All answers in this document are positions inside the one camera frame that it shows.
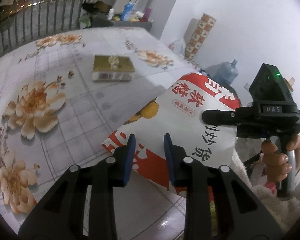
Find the person's right hand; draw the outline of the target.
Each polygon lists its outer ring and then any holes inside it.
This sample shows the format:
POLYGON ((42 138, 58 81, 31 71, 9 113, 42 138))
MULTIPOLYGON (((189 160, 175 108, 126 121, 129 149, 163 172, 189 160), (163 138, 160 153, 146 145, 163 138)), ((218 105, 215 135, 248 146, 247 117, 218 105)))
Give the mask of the person's right hand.
MULTIPOLYGON (((286 149, 294 151, 295 169, 298 173, 300 171, 300 135, 294 134, 286 145, 286 149)), ((267 181, 271 183, 283 181, 292 169, 292 165, 288 163, 288 156, 284 153, 276 153, 277 146, 266 140, 261 144, 261 151, 263 152, 262 161, 265 164, 267 181)))

